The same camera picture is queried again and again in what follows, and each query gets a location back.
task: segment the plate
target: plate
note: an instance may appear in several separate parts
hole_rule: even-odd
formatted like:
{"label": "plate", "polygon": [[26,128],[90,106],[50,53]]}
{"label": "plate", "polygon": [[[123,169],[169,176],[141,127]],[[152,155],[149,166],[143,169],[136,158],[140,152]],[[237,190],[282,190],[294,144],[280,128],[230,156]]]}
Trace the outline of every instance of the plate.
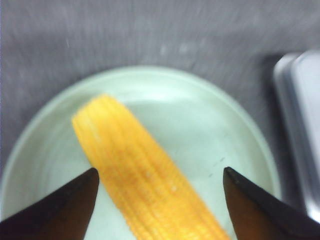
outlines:
{"label": "plate", "polygon": [[[90,168],[71,125],[91,98],[125,104],[172,157],[232,239],[223,169],[230,166],[276,197],[274,159],[257,126],[226,93],[178,70],[138,66],[89,77],[67,88],[33,118],[14,147],[2,181],[5,219]],[[102,185],[85,239],[134,240]]]}

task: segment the gray countertop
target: gray countertop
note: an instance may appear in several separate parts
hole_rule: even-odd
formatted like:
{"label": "gray countertop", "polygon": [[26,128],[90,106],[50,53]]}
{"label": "gray countertop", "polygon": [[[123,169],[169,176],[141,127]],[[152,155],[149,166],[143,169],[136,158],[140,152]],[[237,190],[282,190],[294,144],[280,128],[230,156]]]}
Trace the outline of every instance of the gray countertop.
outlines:
{"label": "gray countertop", "polygon": [[284,53],[320,47],[320,1],[3,0],[1,162],[33,115],[64,88],[121,66],[184,70],[226,91],[264,134],[284,200],[301,208],[271,84]]}

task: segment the stainless steel tray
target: stainless steel tray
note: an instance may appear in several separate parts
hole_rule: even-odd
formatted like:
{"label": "stainless steel tray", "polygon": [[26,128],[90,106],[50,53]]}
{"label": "stainless steel tray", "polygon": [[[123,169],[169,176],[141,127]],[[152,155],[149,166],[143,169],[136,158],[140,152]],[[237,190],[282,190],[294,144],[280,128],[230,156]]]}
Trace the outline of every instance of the stainless steel tray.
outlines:
{"label": "stainless steel tray", "polygon": [[273,74],[305,209],[320,222],[320,51],[287,54]]}

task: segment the plate rim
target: plate rim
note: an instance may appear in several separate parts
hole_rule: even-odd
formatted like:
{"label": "plate rim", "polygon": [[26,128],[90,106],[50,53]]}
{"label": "plate rim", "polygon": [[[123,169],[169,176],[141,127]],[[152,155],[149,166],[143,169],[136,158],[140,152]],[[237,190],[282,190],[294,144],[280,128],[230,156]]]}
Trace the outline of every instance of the plate rim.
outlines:
{"label": "plate rim", "polygon": [[[34,114],[34,116],[26,124],[20,136],[14,143],[13,148],[6,161],[6,165],[4,166],[4,169],[2,172],[3,174],[1,178],[1,184],[0,184],[0,190],[1,190],[0,204],[5,201],[5,195],[3,193],[5,192],[5,189],[8,186],[8,181],[11,175],[10,173],[12,172],[12,168],[14,167],[17,161],[17,155],[21,151],[25,141],[29,138],[29,136],[33,133],[34,129],[37,127],[38,123],[40,123],[43,120],[43,118],[48,113],[50,113],[52,107],[59,104],[59,102],[63,101],[65,98],[72,95],[73,92],[76,92],[78,89],[85,88],[87,85],[92,84],[92,82],[103,80],[105,78],[110,78],[115,75],[127,75],[132,73],[137,74],[139,72],[140,73],[149,72],[157,75],[167,75],[167,76],[174,77],[179,81],[187,82],[191,85],[194,85],[195,87],[201,88],[202,90],[205,90],[207,92],[210,92],[211,94],[214,94],[216,97],[222,100],[229,108],[231,108],[236,114],[238,114],[241,120],[243,121],[243,123],[247,126],[247,128],[249,129],[249,131],[257,141],[263,156],[266,159],[268,159],[266,161],[266,165],[268,167],[268,171],[272,181],[272,188],[274,190],[272,194],[276,198],[282,199],[283,190],[280,183],[279,170],[277,168],[277,165],[272,155],[269,144],[266,141],[263,133],[259,129],[258,125],[249,115],[249,113],[247,113],[246,110],[234,98],[232,98],[224,90],[215,86],[210,81],[205,80],[204,78],[201,78],[195,74],[192,74],[183,70],[175,69],[175,68],[164,67],[164,66],[135,65],[135,66],[116,67],[116,68],[104,70],[102,72],[85,77],[79,80],[78,82],[71,84],[67,88],[63,89],[57,95],[55,95],[50,100],[48,100],[48,102],[46,102]],[[2,219],[2,216],[4,215],[3,209],[4,208],[2,206],[0,209],[0,220],[3,220]]]}

